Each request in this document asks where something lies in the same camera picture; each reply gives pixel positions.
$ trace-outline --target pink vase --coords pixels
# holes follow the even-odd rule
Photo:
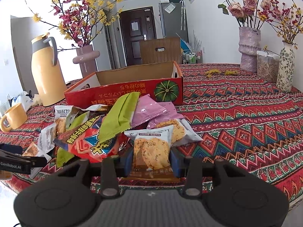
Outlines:
[[[239,31],[239,52],[242,53],[240,68],[249,72],[257,72],[257,51],[261,50],[261,32],[245,26],[240,27]]]
[[[81,48],[77,48],[76,51],[78,56],[73,59],[73,63],[80,64],[83,78],[93,72],[98,71],[96,58],[100,56],[99,51],[94,51],[92,45],[86,45]]]

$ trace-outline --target yellow thermos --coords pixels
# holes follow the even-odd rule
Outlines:
[[[67,90],[58,61],[56,41],[49,32],[34,38],[31,72],[43,106],[53,105],[65,98]]]

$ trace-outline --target table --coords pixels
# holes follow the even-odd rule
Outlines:
[[[178,147],[187,156],[213,162],[223,158],[283,191],[295,203],[303,195],[303,93],[280,91],[237,64],[186,64],[180,66],[184,76],[184,103],[177,107],[203,141]],[[209,69],[236,70],[238,76],[214,75]],[[26,149],[37,142],[39,132],[54,120],[54,107],[34,107],[28,121],[10,133],[0,133],[0,142],[21,145]],[[6,185],[20,192],[32,183],[58,171],[56,150],[48,165],[30,180],[14,174]],[[93,178],[91,190],[99,192],[100,178]],[[119,179],[123,189],[181,188],[180,183]],[[204,178],[203,190],[212,189],[211,178]]]

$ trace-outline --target glass cup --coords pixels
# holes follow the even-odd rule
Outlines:
[[[11,108],[11,105],[9,104],[9,102],[5,102],[0,106],[0,118],[3,117],[3,115],[5,114],[5,112]],[[4,121],[4,125],[5,126],[9,126],[9,123],[7,122],[7,120]]]

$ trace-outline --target stainless steel refrigerator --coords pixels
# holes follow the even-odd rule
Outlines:
[[[178,34],[188,43],[187,23],[184,30],[184,22],[181,30],[181,3],[174,3],[175,9],[168,13],[165,9],[169,3],[159,3],[160,19],[162,24],[163,37],[176,37]]]

